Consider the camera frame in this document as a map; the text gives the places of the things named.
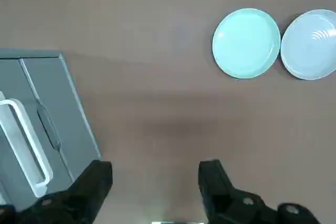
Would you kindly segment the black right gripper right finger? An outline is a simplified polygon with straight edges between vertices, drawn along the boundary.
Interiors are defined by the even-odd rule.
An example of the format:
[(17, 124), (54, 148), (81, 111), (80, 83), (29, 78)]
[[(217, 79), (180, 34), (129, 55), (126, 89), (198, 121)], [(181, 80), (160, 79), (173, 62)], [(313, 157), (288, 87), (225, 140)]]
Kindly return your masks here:
[(235, 188), (217, 159), (199, 163), (198, 185), (208, 223), (319, 223), (300, 204), (272, 209), (260, 196)]

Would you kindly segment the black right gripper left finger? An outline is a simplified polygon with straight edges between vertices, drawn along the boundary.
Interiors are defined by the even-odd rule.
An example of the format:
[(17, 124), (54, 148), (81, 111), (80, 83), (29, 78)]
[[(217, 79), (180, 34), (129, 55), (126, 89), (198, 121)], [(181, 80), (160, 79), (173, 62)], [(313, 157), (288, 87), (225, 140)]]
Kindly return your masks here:
[(111, 162), (94, 160), (68, 189), (48, 194), (25, 210), (1, 205), (1, 223), (93, 223), (112, 184)]

